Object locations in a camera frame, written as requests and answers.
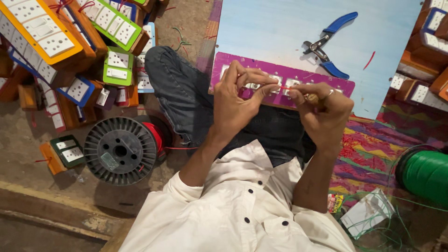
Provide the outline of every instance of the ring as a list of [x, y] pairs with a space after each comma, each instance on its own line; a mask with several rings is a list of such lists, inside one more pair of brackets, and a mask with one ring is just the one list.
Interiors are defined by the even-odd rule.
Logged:
[[330, 93], [329, 93], [328, 95], [326, 95], [326, 96], [323, 98], [323, 100], [326, 99], [326, 98], [328, 98], [330, 95], [332, 95], [332, 94], [334, 94], [334, 93], [335, 93], [334, 89], [330, 89]]

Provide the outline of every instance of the paper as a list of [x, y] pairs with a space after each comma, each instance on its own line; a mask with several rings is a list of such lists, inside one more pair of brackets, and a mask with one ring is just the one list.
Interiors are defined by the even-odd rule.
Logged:
[[376, 188], [372, 193], [378, 194], [368, 194], [340, 219], [355, 239], [395, 213], [392, 204], [381, 189]]

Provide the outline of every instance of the blue-handled pliers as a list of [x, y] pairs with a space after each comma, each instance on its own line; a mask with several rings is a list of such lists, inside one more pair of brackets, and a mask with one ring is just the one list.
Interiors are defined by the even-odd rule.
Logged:
[[322, 62], [320, 64], [321, 67], [325, 68], [327, 72], [329, 72], [334, 77], [342, 78], [348, 80], [350, 76], [348, 74], [344, 74], [343, 72], [339, 71], [333, 64], [333, 62], [330, 61], [328, 56], [325, 54], [325, 52], [321, 49], [321, 47], [347, 22], [355, 19], [358, 16], [357, 12], [352, 12], [347, 15], [344, 15], [338, 19], [336, 19], [332, 24], [330, 24], [329, 27], [325, 28], [323, 30], [323, 37], [319, 39], [318, 41], [311, 43], [310, 41], [303, 42], [308, 49], [303, 52], [303, 54], [308, 54], [311, 52], [314, 52], [314, 54], [320, 58], [320, 61]]

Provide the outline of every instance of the man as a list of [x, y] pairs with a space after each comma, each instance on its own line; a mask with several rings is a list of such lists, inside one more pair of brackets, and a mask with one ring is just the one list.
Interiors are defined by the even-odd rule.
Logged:
[[[354, 251], [327, 213], [352, 100], [320, 83], [289, 92], [298, 113], [260, 106], [277, 80], [237, 61], [211, 96], [206, 75], [169, 47], [151, 48], [145, 70], [175, 132], [198, 149], [148, 195], [121, 252]], [[237, 90], [247, 83], [264, 85], [242, 100]], [[316, 94], [325, 111], [303, 94]], [[302, 172], [304, 130], [317, 150]]]

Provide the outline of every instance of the purple board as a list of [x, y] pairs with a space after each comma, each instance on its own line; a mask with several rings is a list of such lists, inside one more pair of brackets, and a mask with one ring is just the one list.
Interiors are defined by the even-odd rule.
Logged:
[[[264, 72], [282, 77], [281, 85], [283, 87], [285, 87], [286, 80], [289, 78], [300, 81], [302, 83], [325, 82], [328, 85], [332, 86], [333, 88], [342, 91], [342, 93], [346, 97], [350, 97], [352, 95], [353, 89], [355, 88], [355, 83], [353, 81], [348, 81], [317, 73], [311, 73], [300, 69], [294, 69], [287, 66], [276, 65], [228, 53], [218, 52], [215, 57], [215, 62], [213, 64], [213, 72], [211, 74], [211, 82], [210, 82], [211, 93], [213, 92], [213, 87], [220, 81], [223, 66], [230, 65], [230, 63], [233, 60], [239, 61], [241, 65], [243, 65], [244, 67], [260, 68]], [[241, 88], [238, 96], [243, 99], [249, 99], [250, 97], [252, 97], [254, 92], [255, 90], [253, 89], [243, 87]], [[280, 91], [280, 94], [271, 93], [269, 96], [266, 96], [263, 100], [263, 103], [275, 104], [279, 106], [287, 106], [291, 108], [296, 107], [294, 102], [290, 100], [288, 96], [283, 95], [282, 91]]]

